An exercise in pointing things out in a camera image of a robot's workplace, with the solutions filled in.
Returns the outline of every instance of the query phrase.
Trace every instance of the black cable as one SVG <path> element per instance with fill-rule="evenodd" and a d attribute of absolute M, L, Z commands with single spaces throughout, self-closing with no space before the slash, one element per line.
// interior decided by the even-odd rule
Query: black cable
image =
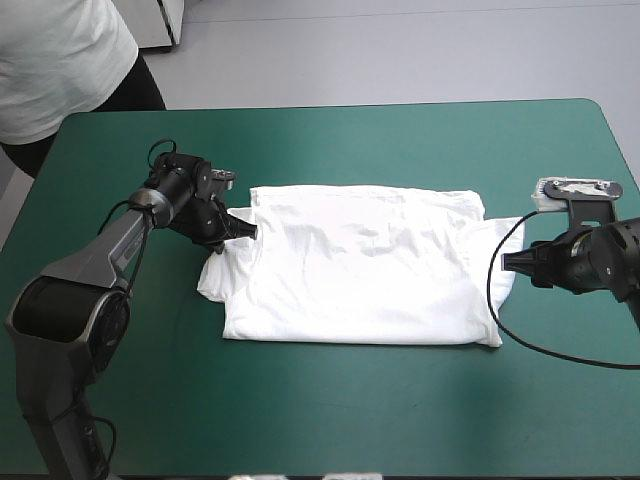
<path fill-rule="evenodd" d="M 116 430 L 116 425 L 108 418 L 96 417 L 93 415 L 89 418 L 94 422 L 104 423 L 111 430 L 111 447 L 109 447 L 109 454 L 107 455 L 107 465 L 111 466 L 111 459 L 113 458 L 113 453 L 116 451 L 116 440 L 118 439 L 118 431 Z"/>
<path fill-rule="evenodd" d="M 540 347 L 538 345 L 534 345 L 533 343 L 529 343 L 526 340 L 523 340 L 522 338 L 517 336 L 515 333 L 513 333 L 511 330 L 509 330 L 507 327 L 505 327 L 502 324 L 502 322 L 500 322 L 500 320 L 498 320 L 498 316 L 496 315 L 496 312 L 494 311 L 493 305 L 491 303 L 491 274 L 493 273 L 493 262 L 495 261 L 496 257 L 498 256 L 498 252 L 500 251 L 502 246 L 509 239 L 509 237 L 511 237 L 511 235 L 513 235 L 513 232 L 515 232 L 520 225 L 522 225 L 528 219 L 530 219 L 531 217 L 533 217 L 534 215 L 537 215 L 537 214 L 538 214 L 538 212 L 531 212 L 531 213 L 528 213 L 527 215 L 525 215 L 524 217 L 522 217 L 520 220 L 518 220 L 516 222 L 516 224 L 511 228 L 511 230 L 509 230 L 507 232 L 507 234 L 502 238 L 502 240 L 500 240 L 500 243 L 498 243 L 498 246 L 496 247 L 495 251 L 493 252 L 493 255 L 491 256 L 491 262 L 489 263 L 489 271 L 487 273 L 487 305 L 489 307 L 489 312 L 491 313 L 491 316 L 493 317 L 493 320 L 498 325 L 498 328 L 500 328 L 501 331 L 506 333 L 509 337 L 511 337 L 513 340 L 515 340 L 517 343 L 519 343 L 523 347 L 529 348 L 531 350 L 534 350 L 536 352 L 542 353 L 544 355 L 549 355 L 551 357 L 559 358 L 561 360 L 567 360 L 569 362 L 582 363 L 584 365 L 591 365 L 591 366 L 594 366 L 594 367 L 613 368 L 613 369 L 617 369 L 617 370 L 640 370 L 640 365 L 639 364 L 634 364 L 634 363 L 611 363 L 611 362 L 604 362 L 604 361 L 601 361 L 601 360 L 592 360 L 590 358 L 575 357 L 573 355 L 567 355 L 565 353 L 555 352 L 553 350 L 549 350 L 549 349 L 546 349 L 544 347 Z"/>
<path fill-rule="evenodd" d="M 113 213 L 118 209 L 118 207 L 122 206 L 125 203 L 129 203 L 129 202 L 123 201 L 123 202 L 118 202 L 116 205 L 114 205 L 114 207 L 109 212 L 109 215 L 107 215 L 106 220 L 103 222 L 102 226 L 100 227 L 100 231 L 98 232 L 98 234 L 102 232 L 105 225 L 107 224 L 107 222 L 109 221 Z M 152 208 L 153 207 L 151 206 L 139 208 L 140 212 L 142 213 L 143 222 L 144 222 L 144 228 L 142 230 L 142 242 L 140 243 L 140 250 L 138 251 L 138 256 L 136 257 L 136 263 L 133 266 L 133 272 L 131 272 L 131 277 L 129 277 L 129 282 L 127 284 L 127 288 L 124 291 L 124 296 L 122 297 L 122 301 L 116 307 L 116 310 L 114 312 L 114 317 L 117 317 L 120 314 L 120 310 L 124 308 L 127 301 L 131 298 L 131 290 L 133 289 L 133 284 L 135 283 L 136 277 L 138 276 L 138 272 L 140 271 L 140 266 L 142 265 L 142 258 L 144 256 L 144 251 L 147 246 L 147 240 L 149 238 L 149 231 L 151 230 L 152 221 L 151 221 L 150 215 L 151 215 Z M 70 411 L 73 408 L 75 408 L 75 405 L 72 405 L 72 407 L 70 407 L 65 412 L 63 412 L 63 414 L 66 415 L 68 411 Z M 110 466 L 111 459 L 113 458 L 113 454 L 116 449 L 116 440 L 117 440 L 116 426 L 108 418 L 96 417 L 96 416 L 91 416 L 90 418 L 96 422 L 104 423 L 111 429 L 111 439 L 112 439 L 111 447 L 109 448 L 109 454 L 107 456 L 107 465 Z"/>
<path fill-rule="evenodd" d="M 107 218 L 104 219 L 104 222 L 102 222 L 102 225 L 100 225 L 100 228 L 98 229 L 98 235 L 102 233 L 104 227 L 107 226 L 107 223 L 109 223 L 109 220 L 111 220 L 113 214 L 116 213 L 116 210 L 119 209 L 122 205 L 126 205 L 128 203 L 129 200 L 122 200 L 121 202 L 118 202 L 113 207 L 111 207 L 111 210 L 109 210 L 109 213 L 107 214 Z"/>
<path fill-rule="evenodd" d="M 149 168 L 152 170 L 153 170 L 153 165 L 151 165 L 151 153 L 156 149 L 156 147 L 159 147 L 163 143 L 173 144 L 173 147 L 171 148 L 171 153 L 176 153 L 176 150 L 178 149 L 178 145 L 176 144 L 175 140 L 171 138 L 161 138 L 156 143 L 151 145 L 151 148 L 149 148 L 149 152 L 147 153 L 147 165 L 149 165 Z"/>

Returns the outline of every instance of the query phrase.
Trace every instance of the person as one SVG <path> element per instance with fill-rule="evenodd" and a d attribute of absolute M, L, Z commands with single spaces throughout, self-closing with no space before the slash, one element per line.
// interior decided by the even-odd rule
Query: person
<path fill-rule="evenodd" d="M 75 112 L 165 110 L 111 0 L 0 1 L 0 145 L 35 178 Z"/>

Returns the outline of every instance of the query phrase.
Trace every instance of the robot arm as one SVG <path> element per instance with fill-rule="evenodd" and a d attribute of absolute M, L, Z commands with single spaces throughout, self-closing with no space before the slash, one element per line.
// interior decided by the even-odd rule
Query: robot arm
<path fill-rule="evenodd" d="M 131 293 L 124 270 L 150 231 L 168 227 L 217 253 L 225 240 L 255 238 L 255 225 L 226 211 L 222 197 L 234 178 L 175 148 L 159 155 L 129 210 L 85 248 L 45 267 L 19 296 L 6 323 L 18 401 L 52 478 L 109 475 L 84 391 L 124 336 Z"/>
<path fill-rule="evenodd" d="M 613 202 L 621 196 L 615 182 L 539 180 L 533 195 L 538 211 L 567 211 L 569 229 L 555 240 L 504 254 L 503 269 L 528 275 L 540 288 L 558 286 L 575 294 L 610 290 L 640 328 L 640 218 L 616 219 Z"/>

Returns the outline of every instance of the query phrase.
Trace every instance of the green table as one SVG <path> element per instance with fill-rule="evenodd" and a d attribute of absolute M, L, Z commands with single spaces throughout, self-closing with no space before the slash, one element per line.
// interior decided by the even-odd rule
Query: green table
<path fill-rule="evenodd" d="M 239 173 L 255 185 L 384 184 L 473 189 L 487 217 L 532 210 L 539 177 L 619 181 L 620 218 L 640 198 L 600 108 L 587 100 L 73 115 L 64 122 L 0 256 L 0 312 L 45 264 L 87 243 L 146 177 L 147 148 Z M 527 242 L 566 229 L 531 220 Z M 502 348 L 278 344 L 221 339 L 224 307 L 195 291 L 206 252 L 155 232 L 129 331 L 100 383 L 97 415 L 119 427 L 116 473 L 387 475 L 640 473 L 640 373 Z M 501 310 L 525 338 L 640 361 L 640 335 L 607 292 L 582 297 L 517 279 Z M 43 472 L 20 417 L 0 335 L 0 472 Z"/>

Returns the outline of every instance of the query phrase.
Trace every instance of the white t-shirt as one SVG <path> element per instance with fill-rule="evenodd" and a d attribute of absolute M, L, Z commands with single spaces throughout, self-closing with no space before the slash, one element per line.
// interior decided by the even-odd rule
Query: white t-shirt
<path fill-rule="evenodd" d="M 258 226 L 225 242 L 198 291 L 225 303 L 224 338 L 501 344 L 485 294 L 491 254 L 517 218 L 484 219 L 477 193 L 371 185 L 251 189 L 229 212 Z M 502 253 L 522 250 L 520 227 Z M 496 260 L 498 307 L 515 273 Z"/>
<path fill-rule="evenodd" d="M 137 55 L 111 0 L 0 0 L 0 141 L 41 140 L 97 108 Z"/>

